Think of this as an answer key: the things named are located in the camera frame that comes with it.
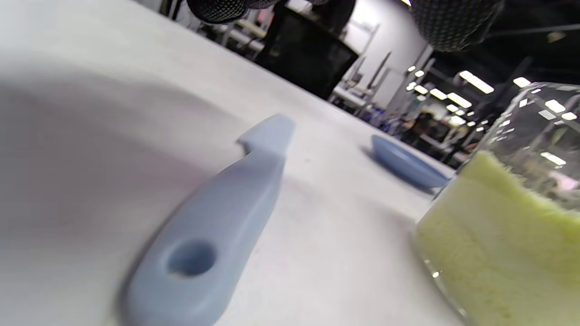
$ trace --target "fluorescent light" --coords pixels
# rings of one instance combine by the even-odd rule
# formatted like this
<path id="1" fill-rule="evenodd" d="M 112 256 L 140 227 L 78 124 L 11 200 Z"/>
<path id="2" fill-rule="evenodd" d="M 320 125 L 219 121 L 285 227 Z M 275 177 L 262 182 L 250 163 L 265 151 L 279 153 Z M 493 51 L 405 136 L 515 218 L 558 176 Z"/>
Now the fluorescent light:
<path id="1" fill-rule="evenodd" d="M 445 93 L 443 93 L 442 91 L 438 90 L 437 88 L 433 88 L 430 93 L 435 96 L 436 98 L 440 99 L 440 100 L 444 100 L 447 98 L 447 95 L 445 95 Z"/>
<path id="2" fill-rule="evenodd" d="M 449 93 L 447 94 L 447 97 L 449 97 L 450 100 L 452 100 L 453 102 L 459 104 L 460 106 L 464 107 L 464 108 L 468 108 L 471 107 L 471 102 L 467 101 L 466 99 L 462 98 L 461 96 L 455 94 L 455 93 Z"/>
<path id="3" fill-rule="evenodd" d="M 556 163 L 557 165 L 564 165 L 566 164 L 565 160 L 562 160 L 561 158 L 559 158 L 558 156 L 552 154 L 552 153 L 548 153 L 547 151 L 543 152 L 542 154 L 540 154 L 541 157 L 547 158 L 548 160 Z"/>
<path id="4" fill-rule="evenodd" d="M 475 76 L 474 74 L 470 73 L 469 71 L 462 71 L 462 72 L 459 73 L 459 76 L 461 76 L 461 78 L 467 80 L 468 83 L 470 83 L 473 86 L 479 88 L 479 90 L 481 90 L 485 94 L 489 94 L 489 93 L 491 93 L 491 92 L 494 91 L 494 88 L 493 87 L 487 85 L 484 81 L 482 81 L 477 76 Z"/>
<path id="5" fill-rule="evenodd" d="M 524 77 L 514 79 L 513 83 L 518 85 L 519 87 L 526 87 L 529 84 L 531 84 L 531 82 L 529 80 L 525 79 Z"/>
<path id="6" fill-rule="evenodd" d="M 574 113 L 572 112 L 568 112 L 568 113 L 564 113 L 562 114 L 562 119 L 564 120 L 574 120 L 576 118 L 578 118 Z"/>
<path id="7" fill-rule="evenodd" d="M 552 113 L 550 113 L 546 110 L 542 110 L 542 111 L 538 112 L 538 114 L 543 116 L 544 118 L 546 118 L 548 120 L 556 119 L 555 115 L 553 115 Z"/>
<path id="8" fill-rule="evenodd" d="M 558 103 L 557 100 L 549 100 L 546 102 L 546 106 L 555 113 L 566 111 L 566 108 L 562 104 Z"/>
<path id="9" fill-rule="evenodd" d="M 429 93 L 429 91 L 428 91 L 428 90 L 427 90 L 425 87 L 423 87 L 423 86 L 421 86 L 421 85 L 417 85 L 417 86 L 415 86 L 415 90 L 416 90 L 417 92 L 419 92 L 419 93 L 423 94 L 423 95 L 425 95 L 425 94 Z"/>
<path id="10" fill-rule="evenodd" d="M 451 117 L 451 119 L 449 119 L 449 121 L 454 125 L 462 125 L 465 123 L 465 120 L 463 120 L 462 118 L 459 118 L 457 115 L 454 115 L 453 117 Z"/>

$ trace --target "table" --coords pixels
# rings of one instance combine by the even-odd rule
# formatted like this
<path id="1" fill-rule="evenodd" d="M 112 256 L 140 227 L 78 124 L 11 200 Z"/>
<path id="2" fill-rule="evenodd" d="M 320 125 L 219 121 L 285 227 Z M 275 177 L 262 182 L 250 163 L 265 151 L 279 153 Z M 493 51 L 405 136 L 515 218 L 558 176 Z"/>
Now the table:
<path id="1" fill-rule="evenodd" d="M 431 145 L 433 148 L 435 148 L 437 151 L 440 151 L 443 154 L 449 154 L 451 153 L 451 148 L 449 145 L 445 146 L 443 143 L 440 143 L 438 140 L 431 138 L 427 135 L 421 135 L 420 138 L 422 140 L 424 140 L 426 143 L 428 143 L 429 145 Z M 459 163 L 463 163 L 465 161 L 467 161 L 467 159 L 469 158 L 469 155 L 465 154 L 465 153 L 455 153 L 453 154 L 453 158 L 456 159 Z"/>
<path id="2" fill-rule="evenodd" d="M 264 49 L 264 43 L 259 39 L 253 39 L 250 36 L 233 28 L 233 25 L 217 25 L 215 29 L 224 34 L 224 46 L 228 38 L 236 40 L 238 43 L 247 45 L 250 49 L 261 52 Z"/>
<path id="3" fill-rule="evenodd" d="M 167 216 L 283 113 L 280 199 L 217 326 L 461 325 L 409 244 L 432 195 L 365 155 L 374 128 L 131 1 L 0 16 L 0 324 L 102 326 Z"/>
<path id="4" fill-rule="evenodd" d="M 330 102 L 333 101 L 333 97 L 339 97 L 339 98 L 347 101 L 348 103 L 354 104 L 355 106 L 357 106 L 357 108 L 359 110 L 364 108 L 367 105 L 367 101 L 356 96 L 355 94 L 350 93 L 348 90 L 345 90 L 344 88 L 342 88 L 340 86 L 334 87 L 334 90 L 332 91 L 332 96 L 331 96 Z"/>

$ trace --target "blue plastic bowl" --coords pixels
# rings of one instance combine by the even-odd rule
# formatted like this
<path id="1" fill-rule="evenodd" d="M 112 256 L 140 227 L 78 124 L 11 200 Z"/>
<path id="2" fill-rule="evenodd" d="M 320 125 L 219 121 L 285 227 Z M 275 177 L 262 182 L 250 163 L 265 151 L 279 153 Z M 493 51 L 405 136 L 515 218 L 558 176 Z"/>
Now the blue plastic bowl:
<path id="1" fill-rule="evenodd" d="M 442 188 L 449 182 L 441 172 L 393 142 L 374 135 L 372 148 L 379 163 L 414 186 Z"/>

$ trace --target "chair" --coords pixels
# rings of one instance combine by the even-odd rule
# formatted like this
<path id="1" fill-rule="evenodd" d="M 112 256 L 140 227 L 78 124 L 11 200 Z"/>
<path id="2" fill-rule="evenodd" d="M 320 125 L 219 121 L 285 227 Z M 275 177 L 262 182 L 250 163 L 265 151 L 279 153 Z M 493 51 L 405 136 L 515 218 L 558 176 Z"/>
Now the chair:
<path id="1" fill-rule="evenodd" d="M 358 54 L 324 27 L 281 7 L 255 62 L 310 93 L 327 99 Z"/>

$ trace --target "glass jar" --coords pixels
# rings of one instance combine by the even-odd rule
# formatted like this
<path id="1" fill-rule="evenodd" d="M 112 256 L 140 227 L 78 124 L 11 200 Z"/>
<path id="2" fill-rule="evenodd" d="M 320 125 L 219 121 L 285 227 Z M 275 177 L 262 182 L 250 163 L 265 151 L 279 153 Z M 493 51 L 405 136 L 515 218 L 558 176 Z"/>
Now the glass jar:
<path id="1" fill-rule="evenodd" d="M 523 89 L 417 226 L 433 280 L 469 325 L 580 324 L 579 97 Z"/>

